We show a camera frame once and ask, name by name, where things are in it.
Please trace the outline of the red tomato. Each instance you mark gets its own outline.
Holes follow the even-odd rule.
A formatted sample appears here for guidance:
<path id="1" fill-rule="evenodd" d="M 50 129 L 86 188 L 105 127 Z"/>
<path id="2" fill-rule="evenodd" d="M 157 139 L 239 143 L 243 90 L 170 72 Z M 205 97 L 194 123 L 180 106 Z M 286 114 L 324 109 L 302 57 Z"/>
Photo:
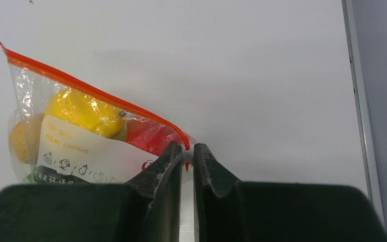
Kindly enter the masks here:
<path id="1" fill-rule="evenodd" d="M 125 141 L 156 156 L 162 155 L 168 144 L 172 141 L 176 141 L 181 145 L 183 144 L 180 135 L 172 128 L 152 120 L 141 122 L 134 119 L 127 122 L 127 136 Z"/>

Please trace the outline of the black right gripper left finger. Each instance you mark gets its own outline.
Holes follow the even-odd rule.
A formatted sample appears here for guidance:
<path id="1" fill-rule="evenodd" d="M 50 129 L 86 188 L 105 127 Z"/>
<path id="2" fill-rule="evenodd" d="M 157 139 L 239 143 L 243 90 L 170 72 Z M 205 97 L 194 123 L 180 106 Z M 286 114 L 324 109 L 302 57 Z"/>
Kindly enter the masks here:
<path id="1" fill-rule="evenodd" d="M 179 241 L 182 147 L 124 184 L 0 191 L 0 241 Z"/>

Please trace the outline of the green lettuce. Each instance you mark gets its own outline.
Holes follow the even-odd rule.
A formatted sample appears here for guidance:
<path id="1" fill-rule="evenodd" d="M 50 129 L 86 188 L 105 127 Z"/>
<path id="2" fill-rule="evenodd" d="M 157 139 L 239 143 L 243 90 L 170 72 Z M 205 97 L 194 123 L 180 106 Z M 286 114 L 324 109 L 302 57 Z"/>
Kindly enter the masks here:
<path id="1" fill-rule="evenodd" d="M 25 177 L 24 181 L 26 183 L 29 183 L 29 184 L 36 184 L 37 183 L 37 179 L 36 179 L 36 176 L 35 174 L 29 174 Z"/>

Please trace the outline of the yellow pear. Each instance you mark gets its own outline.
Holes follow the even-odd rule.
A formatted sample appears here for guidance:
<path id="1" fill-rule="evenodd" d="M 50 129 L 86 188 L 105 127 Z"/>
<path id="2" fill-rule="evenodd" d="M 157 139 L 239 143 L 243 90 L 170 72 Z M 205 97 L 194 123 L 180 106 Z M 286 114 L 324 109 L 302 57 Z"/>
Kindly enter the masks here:
<path id="1" fill-rule="evenodd" d="M 121 109 L 73 88 L 56 93 L 48 103 L 45 116 L 69 122 L 92 133 L 111 138 L 124 128 Z"/>

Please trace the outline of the yellow lemon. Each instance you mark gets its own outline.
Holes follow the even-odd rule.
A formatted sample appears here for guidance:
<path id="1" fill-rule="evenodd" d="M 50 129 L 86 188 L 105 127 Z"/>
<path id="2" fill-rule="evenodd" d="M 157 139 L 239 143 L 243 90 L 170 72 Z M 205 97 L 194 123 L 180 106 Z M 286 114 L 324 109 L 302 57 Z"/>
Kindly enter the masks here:
<path id="1" fill-rule="evenodd" d="M 36 114 L 31 121 L 28 121 L 26 129 L 28 142 L 25 139 L 25 132 L 22 121 L 18 121 L 9 133 L 9 149 L 15 152 L 16 157 L 24 164 L 36 164 L 39 152 L 39 140 L 41 125 L 44 113 Z"/>

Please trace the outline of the clear orange zip bag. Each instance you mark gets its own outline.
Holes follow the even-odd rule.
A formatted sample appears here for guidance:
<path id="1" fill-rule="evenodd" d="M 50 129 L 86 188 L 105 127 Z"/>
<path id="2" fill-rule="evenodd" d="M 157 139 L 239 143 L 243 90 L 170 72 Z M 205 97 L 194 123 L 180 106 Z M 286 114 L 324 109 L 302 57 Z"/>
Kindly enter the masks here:
<path id="1" fill-rule="evenodd" d="M 179 144 L 183 151 L 192 152 L 195 139 L 168 120 L 6 47 L 3 47 L 3 53 L 10 67 L 17 104 L 8 122 L 9 133 L 20 120 L 28 142 L 28 121 L 36 114 L 45 114 L 51 98 L 66 88 L 76 89 L 121 109 L 119 115 L 126 119 L 119 133 L 105 138 L 51 115 L 44 115 L 36 164 L 22 163 L 9 149 L 11 165 L 19 181 L 26 183 L 25 177 L 32 173 L 37 184 L 127 182 L 159 157 L 125 141 L 127 122 L 132 119 L 141 122 L 152 120 L 172 128 L 183 140 L 183 144 Z"/>

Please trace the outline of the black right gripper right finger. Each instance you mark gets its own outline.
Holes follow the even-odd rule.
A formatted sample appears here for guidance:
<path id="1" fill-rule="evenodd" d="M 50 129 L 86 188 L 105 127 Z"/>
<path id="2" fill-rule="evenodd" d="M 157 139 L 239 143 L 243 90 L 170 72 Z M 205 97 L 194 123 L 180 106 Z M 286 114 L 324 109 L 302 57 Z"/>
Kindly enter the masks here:
<path id="1" fill-rule="evenodd" d="M 367 197 L 339 185 L 241 181 L 193 149 L 196 241 L 387 241 Z"/>

